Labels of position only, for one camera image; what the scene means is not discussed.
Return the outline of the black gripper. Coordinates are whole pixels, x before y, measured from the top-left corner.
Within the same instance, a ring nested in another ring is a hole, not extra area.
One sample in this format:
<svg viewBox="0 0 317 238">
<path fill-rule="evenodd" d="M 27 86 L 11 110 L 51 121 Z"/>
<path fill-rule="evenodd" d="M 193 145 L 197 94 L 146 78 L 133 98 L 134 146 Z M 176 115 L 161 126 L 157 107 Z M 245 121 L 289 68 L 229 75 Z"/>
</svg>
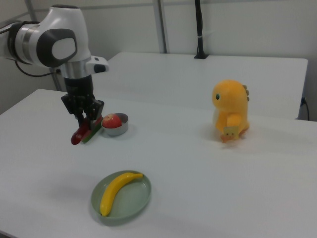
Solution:
<svg viewBox="0 0 317 238">
<path fill-rule="evenodd" d="M 74 115 L 78 125 L 83 123 L 83 109 L 77 105 L 76 96 L 88 97 L 85 107 L 89 129 L 94 129 L 96 122 L 102 117 L 104 102 L 96 100 L 93 94 L 92 76 L 86 76 L 78 79 L 64 78 L 66 91 L 68 94 L 61 97 L 66 109 L 71 115 Z"/>
</svg>

